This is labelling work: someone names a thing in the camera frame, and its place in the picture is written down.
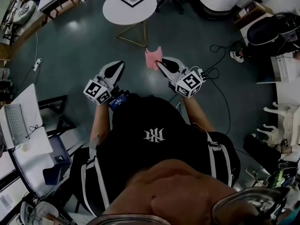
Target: white chair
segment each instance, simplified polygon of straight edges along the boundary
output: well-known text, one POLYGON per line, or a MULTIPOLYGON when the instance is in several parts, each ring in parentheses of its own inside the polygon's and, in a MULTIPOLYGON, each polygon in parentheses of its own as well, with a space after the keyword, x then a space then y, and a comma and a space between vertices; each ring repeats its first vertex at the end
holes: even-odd
POLYGON ((260 130, 259 128, 257 129, 258 132, 264 133, 266 134, 269 138, 268 140, 264 140, 265 143, 268 144, 268 146, 272 146, 275 144, 278 144, 278 136, 279 136, 279 130, 278 128, 276 128, 275 126, 267 126, 267 125, 263 125, 265 128, 271 128, 272 131, 264 131, 264 130, 260 130))
POLYGON ((278 109, 269 109, 264 107, 263 110, 270 113, 276 113, 284 117, 283 128, 284 128, 284 138, 289 142, 289 145, 296 145, 299 143, 299 118, 300 109, 298 106, 293 105, 277 105, 273 102, 273 105, 278 109))

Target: person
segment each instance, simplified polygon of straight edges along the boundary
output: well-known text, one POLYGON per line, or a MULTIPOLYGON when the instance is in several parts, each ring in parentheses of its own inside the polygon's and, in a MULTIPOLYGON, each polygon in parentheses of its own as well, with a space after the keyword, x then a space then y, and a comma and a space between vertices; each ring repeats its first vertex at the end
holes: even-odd
POLYGON ((252 45, 248 44, 248 46, 242 48, 239 51, 231 51, 230 57, 236 60, 239 63, 244 62, 244 58, 247 57, 260 57, 260 56, 268 56, 274 57, 278 55, 282 55, 284 53, 293 53, 293 57, 296 60, 300 60, 300 39, 293 42, 285 42, 282 37, 279 37, 275 42, 268 43, 265 45, 252 45))
POLYGON ((191 125, 168 101, 130 94, 114 111, 111 130, 108 105, 97 105, 90 140, 99 138, 97 158, 110 202, 151 168, 160 163, 168 167, 169 159, 174 164, 171 173, 181 171, 183 164, 184 170, 189 167, 211 175, 207 134, 226 147, 230 159, 231 178, 223 152, 214 152, 217 179, 225 184, 229 179, 232 185, 236 182, 240 160, 231 140, 215 131, 194 97, 182 99, 191 125))
MULTIPOLYGON (((97 158, 110 205, 89 225, 272 224, 268 219, 257 222, 259 210, 237 199, 227 185, 221 151, 214 152, 217 173, 211 176, 208 136, 226 147, 232 184, 238 179, 240 160, 230 139, 215 131, 194 97, 182 98, 188 125, 168 101, 130 95, 114 111, 112 130, 108 105, 96 107, 90 140, 99 141, 97 158)), ((255 201, 257 189, 264 188, 250 189, 255 201)), ((90 194, 99 201, 101 195, 90 194)), ((263 198, 269 196, 259 196, 258 203, 270 204, 263 198)))

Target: wire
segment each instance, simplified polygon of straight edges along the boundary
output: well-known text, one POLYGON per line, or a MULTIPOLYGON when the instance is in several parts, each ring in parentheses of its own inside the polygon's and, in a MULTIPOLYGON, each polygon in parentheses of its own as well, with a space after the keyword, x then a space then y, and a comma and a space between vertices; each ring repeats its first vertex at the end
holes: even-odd
POLYGON ((17 92, 18 92, 18 91, 21 89, 21 87, 23 86, 23 84, 24 84, 26 78, 28 77, 29 73, 31 72, 31 70, 32 70, 32 67, 30 67, 30 69, 28 70, 28 72, 27 72, 25 78, 23 79, 23 82, 21 83, 21 86, 17 89, 17 92))
POLYGON ((182 100, 180 100, 180 102, 176 105, 176 109, 177 109, 177 107, 182 103, 182 101, 183 101, 183 99, 182 100))
POLYGON ((192 122, 192 124, 198 125, 198 126, 199 126, 200 128, 202 128, 205 132, 207 132, 206 129, 204 129, 203 127, 201 127, 198 123, 192 122))
POLYGON ((198 69, 200 69, 198 66, 193 66, 193 67, 191 67, 189 70, 192 70, 193 68, 198 68, 198 69))
POLYGON ((220 71, 219 71, 219 69, 217 69, 217 68, 212 68, 209 72, 208 72, 208 74, 206 75, 206 77, 208 77, 209 79, 217 79, 217 78, 219 78, 220 77, 220 71), (216 77, 209 77, 208 75, 212 72, 212 71, 214 71, 214 70, 216 70, 217 71, 217 76, 216 77))
POLYGON ((263 169, 263 167, 257 169, 256 172, 254 173, 254 179, 255 179, 256 181, 263 180, 263 179, 256 179, 256 174, 257 174, 257 172, 258 172, 259 170, 261 170, 261 169, 263 169))
POLYGON ((236 149, 236 148, 234 148, 235 150, 237 150, 237 151, 239 151, 239 152, 241 152, 241 153, 244 153, 245 155, 248 155, 249 157, 252 157, 251 155, 249 155, 249 154, 247 154, 247 153, 245 153, 245 152, 243 152, 243 151, 241 151, 241 150, 238 150, 238 149, 236 149))
POLYGON ((53 186, 53 187, 50 189, 50 191, 47 192, 46 195, 44 195, 44 196, 41 198, 41 200, 44 199, 45 197, 47 197, 47 195, 53 190, 54 187, 55 187, 55 186, 53 186))
POLYGON ((17 149, 19 149, 20 147, 21 147, 21 145, 19 147, 17 147, 17 148, 14 148, 13 152, 16 151, 17 149))
POLYGON ((225 99, 225 102, 226 102, 226 106, 227 106, 227 110, 228 110, 228 118, 229 118, 229 126, 228 126, 228 130, 227 132, 225 133, 225 135, 227 135, 230 131, 230 127, 231 127, 231 116, 230 116, 230 109, 229 109, 229 105, 228 105, 228 102, 227 102, 227 99, 224 95, 224 93, 221 91, 221 89, 215 84, 215 82, 209 78, 209 80, 211 80, 211 82, 216 86, 216 88, 220 91, 220 93, 222 94, 223 98, 225 99))
POLYGON ((287 170, 287 169, 297 169, 297 167, 286 167, 286 168, 283 168, 283 169, 275 171, 272 175, 274 175, 277 172, 280 172, 280 171, 283 171, 283 170, 287 170))
POLYGON ((209 67, 208 69, 206 69, 206 70, 204 71, 204 75, 208 75, 208 74, 211 72, 212 68, 215 67, 217 64, 219 64, 219 63, 224 59, 224 57, 226 56, 226 47, 224 47, 224 46, 219 46, 219 45, 217 45, 217 44, 210 45, 210 51, 211 51, 212 53, 217 53, 220 49, 224 49, 224 54, 223 54, 223 56, 222 56, 216 63, 214 63, 211 67, 209 67))
POLYGON ((41 70, 41 65, 38 66, 37 70, 38 70, 38 71, 37 71, 37 75, 36 75, 36 79, 35 79, 34 85, 36 85, 37 82, 38 82, 38 75, 39 75, 39 72, 40 72, 40 70, 41 70))
POLYGON ((20 223, 18 222, 19 218, 20 218, 20 216, 17 217, 17 218, 15 219, 15 222, 16 222, 18 225, 20 225, 20 223))
POLYGON ((35 59, 34 62, 36 62, 37 59, 38 59, 38 31, 36 32, 36 36, 37 36, 37 42, 36 42, 36 59, 35 59))
POLYGON ((291 35, 291 36, 290 36, 290 37, 282 44, 282 46, 278 49, 278 51, 277 51, 277 53, 275 54, 274 57, 276 57, 276 56, 278 55, 280 49, 281 49, 281 48, 286 44, 286 42, 287 42, 288 40, 290 40, 293 36, 294 36, 294 35, 291 35))
MULTIPOLYGON (((35 57, 34 63, 35 63, 35 62, 37 61, 37 59, 38 59, 38 31, 36 32, 36 36, 37 36, 37 42, 36 42, 36 57, 35 57)), ((29 73, 30 73, 32 70, 33 70, 33 67, 30 67, 30 69, 28 70, 26 76, 24 77, 24 79, 23 79, 23 81, 22 81, 20 87, 17 88, 17 91, 16 91, 16 92, 18 92, 18 91, 21 89, 21 87, 23 86, 24 82, 26 81, 26 78, 28 77, 29 73)), ((38 82, 38 74, 39 74, 39 71, 37 72, 37 75, 36 75, 36 81, 35 81, 35 83, 34 83, 35 85, 36 85, 37 82, 38 82)))
POLYGON ((28 134, 28 136, 26 136, 26 138, 28 138, 31 134, 33 134, 34 133, 34 131, 35 130, 37 130, 37 129, 39 129, 39 128, 41 128, 41 127, 44 127, 45 126, 45 124, 43 123, 41 126, 38 126, 38 125, 36 125, 36 126, 30 126, 29 127, 29 130, 31 131, 31 133, 29 133, 28 134))
POLYGON ((179 93, 176 93, 176 94, 169 100, 169 103, 170 103, 177 95, 179 95, 179 93))

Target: chair leg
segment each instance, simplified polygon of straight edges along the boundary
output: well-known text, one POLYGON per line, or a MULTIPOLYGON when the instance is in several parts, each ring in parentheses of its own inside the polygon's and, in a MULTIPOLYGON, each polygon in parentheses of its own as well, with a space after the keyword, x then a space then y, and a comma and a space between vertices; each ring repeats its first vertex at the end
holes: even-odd
POLYGON ((156 12, 159 12, 159 7, 160 7, 160 5, 162 5, 164 3, 164 1, 166 1, 166 0, 159 1, 158 5, 156 6, 156 10, 155 10, 156 12))
POLYGON ((183 14, 183 8, 177 0, 171 0, 178 9, 179 14, 183 14))
POLYGON ((276 113, 276 114, 280 114, 282 116, 286 116, 287 115, 287 111, 282 111, 282 110, 277 110, 277 109, 269 109, 267 107, 264 107, 263 110, 265 112, 269 112, 269 113, 276 113))
POLYGON ((272 133, 268 132, 268 131, 263 131, 263 130, 260 130, 259 128, 256 129, 258 132, 261 132, 261 133, 264 133, 266 135, 268 135, 269 137, 272 135, 272 133))
POLYGON ((275 130, 275 129, 276 129, 276 127, 275 127, 275 126, 267 126, 267 125, 265 125, 265 124, 263 124, 263 126, 264 126, 265 128, 272 128, 273 130, 275 130))

